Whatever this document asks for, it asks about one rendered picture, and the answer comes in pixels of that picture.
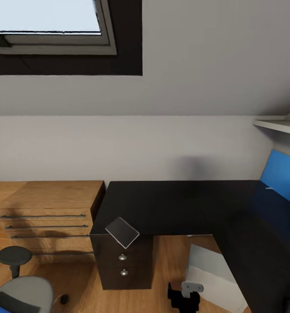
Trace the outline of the notebook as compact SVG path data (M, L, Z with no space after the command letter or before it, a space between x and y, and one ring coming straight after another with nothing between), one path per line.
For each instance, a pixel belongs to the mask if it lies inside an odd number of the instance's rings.
M121 217L105 228L125 249L139 236L139 232Z

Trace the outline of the swivel chair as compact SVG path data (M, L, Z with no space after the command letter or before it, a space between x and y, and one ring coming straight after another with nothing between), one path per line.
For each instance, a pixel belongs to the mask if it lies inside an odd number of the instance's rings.
M49 280L34 275L19 276L20 266L27 264L32 252L22 246L9 246L0 251L0 263L10 266L12 280L0 287L0 303L17 313L51 313L60 300L66 304L68 295L54 299L54 288Z

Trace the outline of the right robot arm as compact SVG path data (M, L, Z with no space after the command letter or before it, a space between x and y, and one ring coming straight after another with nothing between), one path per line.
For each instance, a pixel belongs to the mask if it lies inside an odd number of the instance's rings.
M199 283L183 282L181 284L182 291L171 289L168 284L168 299L171 299L171 306L178 308L180 313L196 313L199 311L199 295L198 292L204 291L204 286Z

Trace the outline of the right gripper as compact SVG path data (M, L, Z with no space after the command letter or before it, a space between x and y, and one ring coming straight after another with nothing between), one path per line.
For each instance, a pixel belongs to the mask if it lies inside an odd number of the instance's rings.
M171 306L178 308L180 313L185 307L191 307L194 311L199 311L199 295L198 293L190 293L190 298L184 298L181 291L171 289L171 284L168 284L168 299L171 299Z

